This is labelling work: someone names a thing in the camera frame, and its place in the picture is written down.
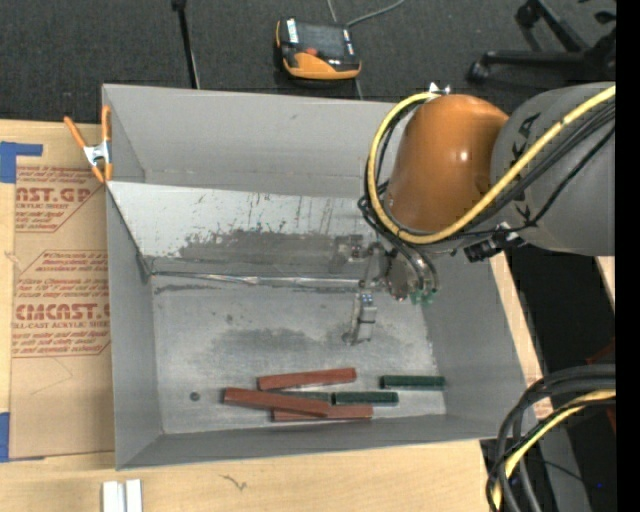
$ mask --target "wooden table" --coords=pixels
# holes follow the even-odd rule
[[[51,123],[0,121],[0,140],[29,142],[46,127]],[[88,140],[98,140],[98,127],[82,129]],[[9,408],[14,197],[14,186],[1,183],[0,412]],[[503,255],[491,264],[524,374],[533,382],[540,365],[509,266]],[[544,406],[538,413],[545,413]],[[98,511],[102,482],[140,478],[147,512],[488,510],[477,441],[130,472],[113,468],[111,452],[0,464],[0,509]]]

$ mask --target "white plastic piece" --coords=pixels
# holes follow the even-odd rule
[[[142,482],[115,480],[102,484],[102,512],[142,512]]]

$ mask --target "blue tape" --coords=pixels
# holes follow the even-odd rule
[[[9,413],[0,413],[0,463],[9,461]]]
[[[0,142],[0,183],[16,182],[18,156],[42,156],[42,144]]]

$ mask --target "gray metal bin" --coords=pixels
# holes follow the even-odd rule
[[[373,339],[342,341],[366,259],[329,262],[375,239],[356,201],[391,104],[119,85],[103,100],[118,468],[496,435],[525,382],[488,263],[441,258],[433,304],[377,293]],[[401,391],[367,422],[222,403],[260,375],[346,366],[356,382],[329,390],[398,373],[446,387]]]

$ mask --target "yellow cable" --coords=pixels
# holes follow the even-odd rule
[[[457,231],[464,228],[469,222],[478,216],[482,210],[484,210],[497,196],[502,192],[509,183],[511,183],[516,176],[524,169],[524,167],[546,146],[551,139],[558,135],[566,126],[571,124],[576,119],[579,119],[586,112],[612,98],[616,94],[616,86],[613,85],[604,91],[599,92],[595,96],[589,98],[584,103],[578,105],[575,109],[564,116],[560,121],[547,130],[530,148],[522,155],[522,157],[507,171],[507,173],[471,208],[465,215],[463,215],[456,222],[446,227],[445,229],[436,233],[428,235],[415,235],[404,231],[401,226],[394,222],[384,211],[380,197],[378,196],[378,189],[376,183],[375,173],[375,161],[378,152],[378,145],[382,139],[389,124],[397,113],[406,106],[417,103],[420,101],[430,101],[438,97],[434,93],[420,93],[410,96],[404,101],[398,103],[382,121],[382,124],[378,128],[375,134],[371,150],[369,151],[369,160],[367,163],[367,186],[369,188],[369,195],[371,199],[371,206],[376,213],[376,216],[380,222],[393,234],[395,234],[401,240],[412,244],[422,245],[438,242],[451,236]]]
[[[613,398],[616,396],[615,389],[602,389],[598,391],[592,391],[591,393],[587,393],[586,395],[582,395],[574,400],[571,400],[567,403],[567,405],[571,405],[576,402],[590,402],[595,400],[606,400],[609,398]],[[538,442],[538,440],[544,436],[549,430],[555,427],[558,423],[565,420],[572,414],[581,411],[584,409],[586,405],[580,405],[577,407],[572,407],[567,409],[566,411],[558,414],[553,420],[547,423],[544,427],[540,429],[540,431],[536,432],[534,436],[531,437],[526,443],[524,443],[520,448],[518,448],[515,452],[513,452],[505,461],[504,471],[507,475],[507,478],[511,476],[513,470],[515,469],[520,459],[524,457],[524,455],[529,451],[529,449]],[[496,483],[491,491],[491,498],[493,503],[497,509],[500,508],[500,502],[502,501],[502,486],[500,485],[500,480],[496,480]]]

